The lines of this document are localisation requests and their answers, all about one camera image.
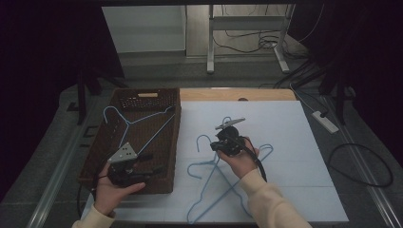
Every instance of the gray floor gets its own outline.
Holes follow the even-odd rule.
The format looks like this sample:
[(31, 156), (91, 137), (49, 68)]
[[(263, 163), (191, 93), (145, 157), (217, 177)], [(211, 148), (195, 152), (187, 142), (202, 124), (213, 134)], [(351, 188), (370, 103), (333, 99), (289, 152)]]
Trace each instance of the gray floor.
[[(272, 85), (284, 75), (279, 70), (274, 56), (265, 57), (233, 57), (216, 59), (216, 72), (214, 75), (206, 73), (204, 58), (184, 58), (177, 54), (168, 56), (143, 56), (122, 55), (122, 64), (126, 79), (122, 80), (131, 87), (259, 87), (261, 84)], [(290, 68), (296, 68), (303, 61), (289, 60)], [(98, 125), (102, 119), (102, 110), (108, 103), (108, 98), (114, 85), (102, 81), (103, 93), (100, 96), (87, 96), (88, 118), (87, 125)], [(303, 88), (304, 91), (317, 96), (315, 81)], [(310, 97), (301, 94), (301, 97), (313, 109), (321, 106)], [(77, 113), (67, 112), (71, 102), (77, 101), (76, 88), (67, 89), (61, 94), (60, 107), (54, 117), (46, 136), (39, 144), (37, 150), (21, 173), (19, 179), (12, 186), (0, 205), (0, 227), (26, 227), (39, 199), (48, 184), (49, 178), (55, 170), (63, 152), (73, 143), (74, 157), (68, 169), (63, 184), (58, 192), (44, 227), (69, 227), (78, 219), (76, 211), (76, 196), (78, 184), (76, 177), (82, 168), (86, 157), (87, 145), (92, 138), (84, 138), (79, 135), (77, 142), (70, 142), (77, 130)], [(345, 105), (346, 127), (352, 138), (357, 143), (371, 147), (377, 154), (386, 160), (392, 168), (395, 181), (392, 186), (385, 189), (386, 196), (391, 201), (396, 214), (403, 219), (403, 172), (399, 164), (394, 160), (387, 148), (376, 137), (371, 129), (363, 123), (355, 112), (351, 103)], [(312, 111), (304, 106), (307, 119), (312, 127), (317, 144), (324, 159), (329, 157), (333, 148), (345, 143), (340, 134), (330, 135), (312, 117)], [(340, 153), (335, 157), (335, 165), (355, 174), (356, 169), (348, 152)], [(385, 170), (378, 167), (378, 162), (371, 162), (374, 174), (384, 180)], [(341, 177), (333, 170), (330, 171), (340, 196), (344, 209), (350, 222), (338, 224), (334, 227), (387, 227), (380, 215), (367, 187), (353, 183)], [(88, 197), (87, 190), (83, 190), (80, 202), (84, 203)], [(113, 227), (133, 227), (133, 224), (116, 222)]]

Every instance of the metal rail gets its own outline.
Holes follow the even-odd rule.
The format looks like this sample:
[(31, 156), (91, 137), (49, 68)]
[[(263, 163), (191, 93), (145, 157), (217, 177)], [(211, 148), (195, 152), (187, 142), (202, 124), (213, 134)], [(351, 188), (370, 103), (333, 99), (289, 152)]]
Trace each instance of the metal rail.
[[(326, 97), (321, 97), (322, 100), (326, 105), (328, 105), (330, 108), (330, 113), (332, 114), (333, 117), (335, 117), (336, 124), (338, 125), (338, 128), (340, 129), (340, 133), (342, 135), (343, 141), (346, 143), (354, 143), (353, 137), (351, 136), (350, 132), (347, 130), (345, 125), (340, 124), (338, 119), (336, 118), (336, 114), (334, 112), (335, 106), (333, 105), (332, 102), (328, 102)], [(370, 183), (375, 183), (378, 184), (375, 176), (371, 172), (371, 168), (368, 166), (367, 162), (365, 159), (362, 157), (361, 153), (359, 150), (354, 147), (350, 149), (352, 153), (350, 153), (351, 158), (353, 163), (355, 164), (356, 169), (358, 170), (359, 175), (361, 178)], [(377, 188), (377, 187), (367, 187), (371, 197), (373, 198), (376, 207), (378, 208), (382, 218), (385, 220), (385, 223), (388, 225), (388, 227), (393, 227), (393, 228), (402, 228), (402, 223), (399, 221), (399, 218), (397, 217), (393, 206), (391, 202), (389, 201), (388, 197), (385, 194), (385, 191), (382, 188)]]
[(88, 117), (96, 105), (96, 101), (89, 101), (89, 112), (82, 125), (77, 125), (71, 134), (70, 140), (67, 143), (66, 149), (63, 151), (57, 166), (51, 176), (47, 187), (45, 188), (42, 197), (33, 211), (33, 214), (27, 225), (28, 228), (41, 228), (45, 224), (51, 206), (59, 193), (60, 187), (65, 180), (66, 173), (70, 167), (71, 161), (77, 151), (78, 141), (86, 131)]

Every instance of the sleeve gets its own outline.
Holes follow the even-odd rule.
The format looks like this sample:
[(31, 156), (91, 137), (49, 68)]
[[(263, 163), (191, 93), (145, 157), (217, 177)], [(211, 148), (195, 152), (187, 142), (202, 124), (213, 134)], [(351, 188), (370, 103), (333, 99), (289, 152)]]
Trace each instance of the sleeve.
[(74, 222), (72, 228), (109, 228), (115, 218), (107, 217), (91, 206), (88, 214), (81, 220)]
[(267, 183), (255, 169), (240, 181), (248, 195), (248, 206), (260, 228), (305, 228), (311, 225), (285, 199), (273, 183)]

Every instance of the white power strip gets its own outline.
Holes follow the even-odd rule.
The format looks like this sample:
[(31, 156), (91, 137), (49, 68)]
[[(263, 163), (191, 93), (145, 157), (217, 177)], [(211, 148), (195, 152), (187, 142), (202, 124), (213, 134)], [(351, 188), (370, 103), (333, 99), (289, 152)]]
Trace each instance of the white power strip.
[(334, 134), (338, 131), (338, 128), (331, 122), (327, 117), (320, 117), (321, 113), (316, 111), (312, 113), (312, 116), (317, 119), (317, 121), (322, 124), (331, 134)]

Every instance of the brown basket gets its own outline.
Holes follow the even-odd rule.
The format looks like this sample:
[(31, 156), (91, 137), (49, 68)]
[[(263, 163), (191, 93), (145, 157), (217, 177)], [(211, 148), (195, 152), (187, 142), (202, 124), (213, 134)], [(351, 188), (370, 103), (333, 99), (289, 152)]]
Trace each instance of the brown basket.
[[(171, 193), (174, 185), (176, 147), (181, 121), (181, 99), (178, 88), (132, 89), (119, 88), (113, 92), (110, 105), (116, 107), (130, 122), (139, 120), (157, 112), (146, 120), (131, 124), (126, 132), (123, 144), (129, 142), (135, 152), (139, 152), (152, 136), (171, 118), (172, 120), (161, 130), (142, 153), (153, 154), (153, 159), (143, 161), (135, 170), (151, 170), (162, 165), (163, 172), (152, 176), (146, 187), (139, 194)], [(107, 123), (102, 121), (98, 133), (89, 148), (86, 161), (81, 170), (78, 182), (85, 188), (92, 188), (92, 179), (97, 169), (119, 149), (121, 139), (126, 130), (125, 121), (116, 110), (106, 110)]]

